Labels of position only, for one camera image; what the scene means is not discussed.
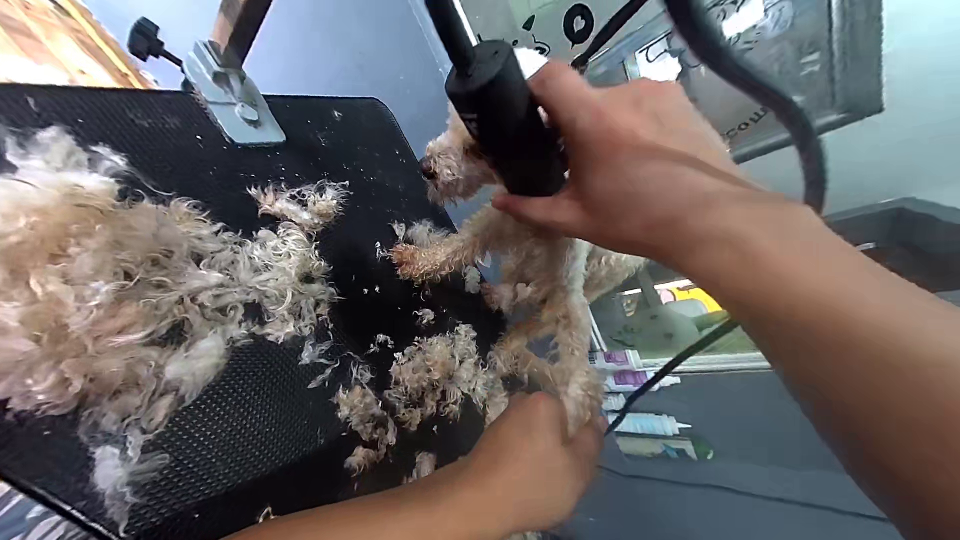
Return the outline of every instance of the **grooming table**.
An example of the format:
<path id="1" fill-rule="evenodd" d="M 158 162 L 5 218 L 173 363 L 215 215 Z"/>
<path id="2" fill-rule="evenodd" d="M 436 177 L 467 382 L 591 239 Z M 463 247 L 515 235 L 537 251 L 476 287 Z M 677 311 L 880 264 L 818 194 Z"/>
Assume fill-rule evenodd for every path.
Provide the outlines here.
<path id="1" fill-rule="evenodd" d="M 464 291 L 462 279 L 433 284 L 427 293 L 398 280 L 389 260 L 376 258 L 376 242 L 396 243 L 391 222 L 429 218 L 453 228 L 427 201 L 417 159 L 390 111 L 368 98 L 267 101 L 287 135 L 282 146 L 229 144 L 193 96 L 174 91 L 4 85 L 0 125 L 58 124 L 84 145 L 106 144 L 129 157 L 136 171 L 131 187 L 147 183 L 201 201 L 213 219 L 245 235 L 273 221 L 257 217 L 249 185 L 348 181 L 346 211 L 317 243 L 343 297 L 330 316 L 337 343 L 331 354 L 364 357 L 378 391 L 389 385 L 394 352 L 418 335 L 472 324 L 485 355 L 503 322 L 481 296 Z M 423 307 L 437 313 L 427 332 L 413 314 Z M 396 348 L 365 356 L 379 333 L 390 335 Z M 360 439 L 336 418 L 331 402 L 340 385 L 349 384 L 350 358 L 329 385 L 311 390 L 307 385 L 324 366 L 299 366 L 301 349 L 301 339 L 284 346 L 258 339 L 234 351 L 223 375 L 148 443 L 145 453 L 164 452 L 172 461 L 140 490 L 128 537 L 221 538 L 256 523 L 268 507 L 285 515 L 393 487 L 411 474 L 416 452 L 436 452 L 445 465 L 468 452 L 483 430 L 481 415 L 466 400 L 459 422 L 432 418 L 416 433 L 401 429 L 388 457 L 353 479 L 343 463 Z M 7 415 L 0 421 L 0 478 L 94 534 L 117 538 L 91 484 L 92 459 L 77 424 L 76 415 Z"/>

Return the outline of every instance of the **label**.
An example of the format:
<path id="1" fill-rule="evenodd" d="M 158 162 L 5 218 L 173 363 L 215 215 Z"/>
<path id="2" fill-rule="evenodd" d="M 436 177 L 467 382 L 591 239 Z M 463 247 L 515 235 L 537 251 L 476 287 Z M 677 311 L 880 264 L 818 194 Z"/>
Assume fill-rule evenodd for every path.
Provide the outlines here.
<path id="1" fill-rule="evenodd" d="M 603 353 L 603 359 L 608 364 L 613 364 L 615 366 L 629 366 L 630 359 L 627 357 L 626 351 L 616 351 L 613 353 Z"/>
<path id="2" fill-rule="evenodd" d="M 640 387 L 650 379 L 645 371 L 618 371 L 613 374 L 613 382 L 618 386 Z"/>

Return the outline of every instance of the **hand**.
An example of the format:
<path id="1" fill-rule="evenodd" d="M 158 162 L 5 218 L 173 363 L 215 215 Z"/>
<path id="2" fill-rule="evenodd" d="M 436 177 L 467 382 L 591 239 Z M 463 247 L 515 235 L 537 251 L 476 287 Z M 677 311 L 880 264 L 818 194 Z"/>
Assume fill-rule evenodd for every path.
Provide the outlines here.
<path id="1" fill-rule="evenodd" d="M 708 215 L 789 204 L 744 180 L 680 85 L 596 89 L 550 62 L 530 87 L 564 136 L 570 178 L 554 197 L 493 200 L 521 221 L 669 264 L 678 250 L 695 249 L 690 242 L 705 223 L 716 223 Z"/>
<path id="2" fill-rule="evenodd" d="M 554 527 L 593 480 L 605 425 L 566 433 L 563 404 L 542 392 L 514 396 L 465 463 L 463 482 L 508 534 Z"/>

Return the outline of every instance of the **dog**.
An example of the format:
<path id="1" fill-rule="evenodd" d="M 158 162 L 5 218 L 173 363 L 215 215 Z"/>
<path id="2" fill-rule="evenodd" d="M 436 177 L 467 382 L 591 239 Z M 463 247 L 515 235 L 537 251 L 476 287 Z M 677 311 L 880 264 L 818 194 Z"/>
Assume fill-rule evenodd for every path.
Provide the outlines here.
<path id="1" fill-rule="evenodd" d="M 420 166 L 427 194 L 438 205 L 465 201 L 485 185 L 505 192 L 452 106 L 447 130 L 430 142 Z M 560 397 L 573 432 L 599 410 L 603 397 L 600 378 L 588 363 L 589 304 L 630 278 L 646 259 L 538 231 L 490 204 L 457 233 L 437 236 L 429 245 L 401 242 L 391 257 L 403 279 L 435 282 L 489 254 L 499 255 L 501 281 L 485 283 L 483 295 L 490 307 L 515 316 L 490 361 L 501 375 L 533 377 Z M 552 336 L 550 353 L 539 358 L 528 345 L 547 336 Z"/>

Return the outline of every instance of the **yellow object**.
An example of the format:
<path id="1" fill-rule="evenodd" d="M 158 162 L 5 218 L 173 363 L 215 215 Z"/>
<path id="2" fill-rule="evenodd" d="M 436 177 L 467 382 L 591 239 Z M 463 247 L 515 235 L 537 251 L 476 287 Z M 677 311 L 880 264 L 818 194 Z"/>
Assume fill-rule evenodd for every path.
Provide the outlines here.
<path id="1" fill-rule="evenodd" d="M 679 302 L 681 300 L 699 300 L 707 307 L 707 313 L 714 313 L 716 311 L 723 311 L 723 308 L 717 304 L 716 300 L 713 300 L 713 297 L 708 295 L 707 292 L 696 286 L 688 285 L 686 287 L 671 287 L 668 289 L 662 289 L 660 291 L 660 297 L 663 298 L 663 302 L 666 304 L 671 302 L 670 298 L 667 295 L 673 295 L 672 302 Z"/>

